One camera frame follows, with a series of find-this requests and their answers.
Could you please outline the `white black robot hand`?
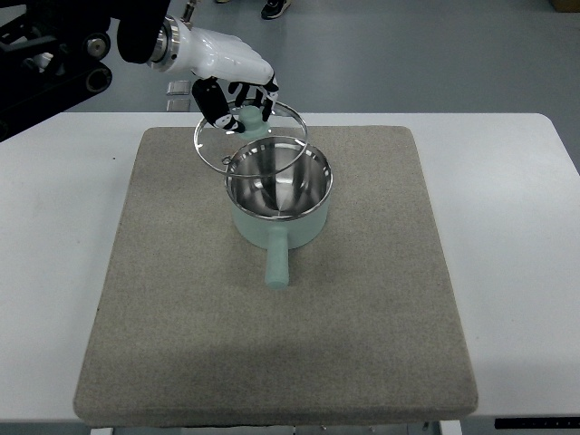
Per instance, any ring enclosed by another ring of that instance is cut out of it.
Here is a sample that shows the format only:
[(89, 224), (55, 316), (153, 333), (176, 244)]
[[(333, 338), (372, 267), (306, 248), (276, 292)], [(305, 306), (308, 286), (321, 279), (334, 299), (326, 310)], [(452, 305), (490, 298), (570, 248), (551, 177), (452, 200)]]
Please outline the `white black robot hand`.
[(206, 121), (214, 127), (235, 133), (248, 130), (235, 118), (219, 86), (229, 83), (228, 92), (237, 97), (234, 105), (245, 104), (251, 87), (256, 87), (252, 105), (266, 122), (277, 102), (279, 87), (273, 67), (248, 44), (234, 35), (221, 34), (185, 23), (170, 15), (163, 20), (148, 65), (160, 72), (192, 72), (191, 94)]

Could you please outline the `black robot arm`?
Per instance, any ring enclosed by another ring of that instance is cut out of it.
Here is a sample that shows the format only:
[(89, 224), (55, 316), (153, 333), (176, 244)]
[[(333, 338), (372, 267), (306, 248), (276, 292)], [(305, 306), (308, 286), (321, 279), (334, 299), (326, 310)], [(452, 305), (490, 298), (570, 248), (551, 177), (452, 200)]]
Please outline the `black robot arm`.
[(23, 1), (1, 27), (1, 138), (7, 140), (104, 92), (103, 63), (117, 47), (127, 63), (154, 53), (167, 1)]

